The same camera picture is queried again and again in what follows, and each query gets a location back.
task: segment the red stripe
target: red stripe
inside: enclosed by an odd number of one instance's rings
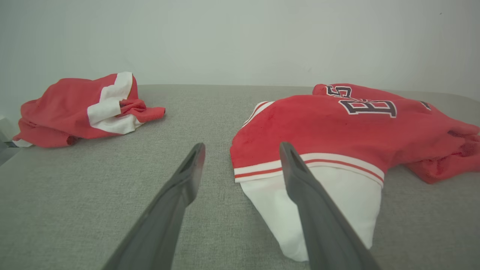
[[[379,175],[377,175],[376,173],[374,173],[370,170],[367,170],[366,168],[363,168],[363,167],[360,167],[360,166],[357,166],[357,165],[353,165],[353,164],[350,164],[350,163],[346,163],[346,162],[343,162],[343,161],[337,161],[337,160],[307,160],[307,161],[305,161],[305,164],[309,164],[309,163],[312,163],[312,162],[328,162],[328,163],[337,163],[337,164],[347,165],[347,166],[350,166],[352,168],[359,169],[359,170],[362,170],[364,172],[367,172],[367,173],[375,176],[376,178],[378,178],[382,182],[384,181]],[[252,175],[259,175],[259,174],[265,174],[265,173],[271,173],[271,172],[278,172],[278,171],[281,171],[281,170],[282,170],[282,168],[276,168],[276,169],[265,170],[265,171],[236,174],[235,178],[252,176]]]
[[[253,113],[252,113],[252,115],[250,116],[250,118],[249,118],[247,121],[245,121],[245,124],[244,124],[244,125],[246,125],[246,124],[248,123],[248,121],[250,121],[250,119],[253,118],[253,116],[254,116],[255,113],[258,111],[258,109],[260,109],[261,106],[263,106],[264,104],[266,104],[266,103],[268,103],[268,102],[269,102],[269,101],[265,101],[265,102],[261,103],[261,104],[253,111]]]

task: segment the red fabric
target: red fabric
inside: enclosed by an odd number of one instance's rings
[[[132,114],[141,123],[162,118],[165,108],[147,108],[138,99],[137,83],[131,73],[122,73],[131,79],[126,99],[119,101],[119,116]],[[40,147],[64,147],[78,138],[94,139],[120,135],[91,126],[87,109],[100,101],[102,90],[115,84],[111,74],[97,80],[66,78],[51,85],[39,99],[22,105],[19,120],[20,133],[13,141],[23,139]]]
[[[335,91],[336,86],[351,92]],[[452,119],[431,104],[381,90],[350,84],[330,88],[329,94],[326,85],[317,85],[313,95],[277,100],[252,117],[233,138],[233,167],[279,160],[279,145],[287,141],[299,154],[340,154],[383,172],[406,164],[427,183],[480,172],[479,127]],[[380,102],[373,102],[373,113],[358,113],[375,100]],[[388,102],[395,113],[379,113],[378,108],[389,108]]]

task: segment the wall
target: wall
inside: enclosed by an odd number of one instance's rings
[[[480,100],[478,0],[0,0],[0,114],[63,77],[370,87]]]

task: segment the red cloth with white stripe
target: red cloth with white stripe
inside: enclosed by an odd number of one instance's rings
[[[21,107],[21,147],[64,147],[78,138],[123,135],[143,123],[162,118],[165,108],[148,108],[138,99],[137,82],[130,72],[97,80],[61,79],[39,99]]]
[[[278,147],[290,142],[308,166],[353,169],[383,184],[406,164],[434,183],[480,171],[480,128],[432,104],[350,85],[317,85],[313,95],[259,103],[233,138],[235,181],[281,174]]]

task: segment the gray tablecloth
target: gray tablecloth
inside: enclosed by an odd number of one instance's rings
[[[22,150],[0,167],[0,269],[100,269],[190,148],[206,145],[173,269],[299,270],[234,183],[229,147],[255,104],[310,87],[140,86],[165,117],[118,137]],[[480,125],[480,103],[397,91]],[[372,253],[385,270],[480,269],[480,175],[428,185],[404,167],[385,178]]]

